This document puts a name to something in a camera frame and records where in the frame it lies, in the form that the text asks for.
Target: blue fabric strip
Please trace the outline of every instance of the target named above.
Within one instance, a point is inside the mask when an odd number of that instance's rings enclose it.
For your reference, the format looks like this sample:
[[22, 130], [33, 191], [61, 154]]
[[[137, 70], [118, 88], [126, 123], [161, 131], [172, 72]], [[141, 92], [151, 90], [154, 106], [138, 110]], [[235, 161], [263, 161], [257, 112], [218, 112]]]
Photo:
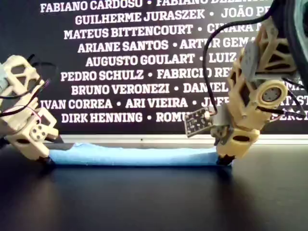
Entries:
[[135, 149], [75, 143], [69, 150], [50, 150], [57, 165], [93, 166], [216, 166], [216, 148]]

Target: black surface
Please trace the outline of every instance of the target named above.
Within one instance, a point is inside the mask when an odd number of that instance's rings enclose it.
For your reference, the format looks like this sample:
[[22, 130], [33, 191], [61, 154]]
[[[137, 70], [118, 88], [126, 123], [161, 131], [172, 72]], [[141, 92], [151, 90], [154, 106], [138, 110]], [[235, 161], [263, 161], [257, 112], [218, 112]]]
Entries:
[[58, 168], [0, 153], [1, 231], [306, 231], [308, 146], [214, 168]]

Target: cable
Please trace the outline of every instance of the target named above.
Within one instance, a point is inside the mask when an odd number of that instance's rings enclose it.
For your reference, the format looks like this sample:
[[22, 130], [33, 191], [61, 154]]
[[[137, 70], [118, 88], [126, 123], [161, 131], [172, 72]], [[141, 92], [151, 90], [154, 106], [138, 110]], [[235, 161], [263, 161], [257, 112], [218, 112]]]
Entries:
[[4, 117], [4, 116], [11, 116], [11, 115], [14, 115], [16, 113], [19, 113], [21, 112], [22, 110], [24, 110], [25, 108], [27, 108], [29, 106], [29, 104], [37, 97], [37, 95], [49, 84], [49, 79], [46, 80], [46, 82], [44, 82], [42, 84], [42, 86], [39, 87], [39, 89], [37, 89], [35, 91], [35, 93], [32, 95], [31, 99], [29, 100], [29, 102], [23, 106], [22, 108], [20, 109], [17, 109], [17, 110], [14, 110], [14, 111], [10, 111], [10, 112], [2, 112], [0, 113], [0, 117]]
[[293, 81], [291, 81], [291, 80], [289, 80], [289, 79], [287, 79], [287, 78], [282, 78], [282, 80], [285, 81], [285, 82], [287, 82], [287, 83], [290, 83], [290, 84], [292, 84], [292, 85], [294, 85], [294, 86], [296, 86], [296, 87], [298, 87], [298, 88], [305, 89], [304, 85], [301, 85], [301, 84], [299, 84], [299, 83], [295, 83], [295, 82], [293, 82]]
[[[35, 57], [34, 54], [30, 55], [29, 58], [27, 59], [27, 61], [30, 62], [34, 57]], [[49, 62], [36, 62], [36, 63], [33, 63], [32, 66], [33, 66], [33, 67], [37, 67], [37, 66], [39, 66], [39, 67], [42, 67], [42, 66], [52, 66], [52, 67], [55, 68], [55, 74], [54, 74], [54, 76], [57, 75], [58, 70], [59, 70], [58, 67], [57, 67], [56, 65], [54, 65], [54, 64], [52, 64], [52, 63], [49, 63]], [[41, 78], [41, 76], [40, 76], [40, 78], [38, 78], [38, 79], [36, 80], [36, 82], [34, 83], [34, 85], [33, 85], [32, 88], [30, 88], [29, 90], [25, 91], [24, 93], [22, 93], [22, 94], [20, 94], [20, 95], [14, 95], [14, 96], [0, 96], [0, 99], [5, 99], [5, 100], [19, 99], [19, 98], [21, 98], [21, 97], [23, 97], [23, 96], [25, 96], [25, 95], [31, 93], [31, 92], [34, 90], [34, 88], [40, 83], [41, 80], [42, 80], [42, 78]]]
[[217, 30], [215, 30], [210, 35], [210, 37], [207, 39], [207, 42], [206, 42], [204, 49], [203, 49], [202, 69], [203, 69], [203, 77], [205, 79], [205, 84], [206, 84], [206, 87], [207, 87], [207, 92], [208, 92], [208, 95], [210, 97], [211, 103], [214, 107], [215, 114], [217, 114], [217, 106], [216, 106], [216, 103], [215, 103], [214, 93], [211, 89], [209, 79], [208, 79], [208, 76], [206, 74], [206, 55], [207, 55], [207, 51], [208, 51], [210, 43], [212, 42], [213, 38], [215, 38], [222, 30], [224, 30], [228, 27], [241, 26], [241, 25], [252, 25], [252, 24], [263, 22], [264, 20], [268, 19], [273, 14], [273, 12], [278, 8], [278, 6], [279, 6], [278, 2], [279, 2], [278, 0], [274, 0], [272, 5], [270, 6], [269, 10], [263, 16], [256, 18], [256, 19], [252, 19], [252, 20], [236, 21], [236, 22], [227, 23], [227, 24], [219, 27]]
[[261, 110], [262, 112], [268, 112], [268, 113], [273, 113], [273, 114], [279, 114], [279, 115], [286, 115], [286, 116], [297, 116], [300, 117], [302, 119], [304, 119], [306, 117], [306, 113], [305, 110], [303, 108], [303, 106], [299, 103], [299, 101], [297, 100], [297, 97], [290, 91], [288, 91], [288, 95], [291, 96], [291, 98], [293, 99], [293, 101], [296, 103], [300, 113], [296, 113], [296, 112], [289, 112], [289, 111], [284, 111], [281, 109], [270, 109], [270, 108], [265, 108], [265, 107], [257, 107], [257, 109]]
[[[24, 105], [16, 105], [16, 106], [14, 106], [14, 107], [12, 107], [12, 108], [15, 108], [15, 107], [24, 107]], [[30, 109], [30, 110], [32, 111], [32, 113], [33, 113], [36, 117], [38, 117], [39, 123], [42, 122], [42, 118], [39, 116], [39, 114], [38, 114], [34, 109], [32, 109], [32, 108], [29, 107], [29, 106], [27, 106], [26, 109]]]

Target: wall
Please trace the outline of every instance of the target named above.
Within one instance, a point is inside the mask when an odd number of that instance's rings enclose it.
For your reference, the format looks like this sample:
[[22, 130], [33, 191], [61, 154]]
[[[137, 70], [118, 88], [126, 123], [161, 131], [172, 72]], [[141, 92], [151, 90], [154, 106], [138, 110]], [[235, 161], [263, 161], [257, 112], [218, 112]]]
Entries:
[[[271, 5], [270, 0], [126, 0], [121, 4], [138, 7], [119, 8], [118, 0], [93, 2], [79, 2], [79, 11], [69, 11], [76, 5], [66, 3], [60, 8], [35, 0], [0, 3], [0, 62], [11, 54], [34, 53], [60, 68], [40, 103], [58, 119], [62, 134], [183, 134], [182, 115], [209, 104], [200, 60], [206, 38], [221, 24], [263, 15]], [[153, 26], [154, 35], [146, 35]], [[212, 43], [207, 67], [218, 104], [228, 100], [225, 78], [232, 61], [259, 26], [227, 29]], [[115, 57], [116, 63], [106, 61]], [[107, 79], [109, 72], [123, 79]], [[40, 73], [51, 75], [46, 69]], [[86, 75], [92, 79], [83, 81]], [[140, 93], [145, 85], [152, 92]], [[87, 92], [88, 87], [94, 90]], [[306, 106], [305, 93], [295, 93]], [[282, 107], [290, 105], [288, 100]], [[108, 121], [112, 117], [123, 121]], [[263, 133], [307, 130], [296, 118], [283, 117]]]

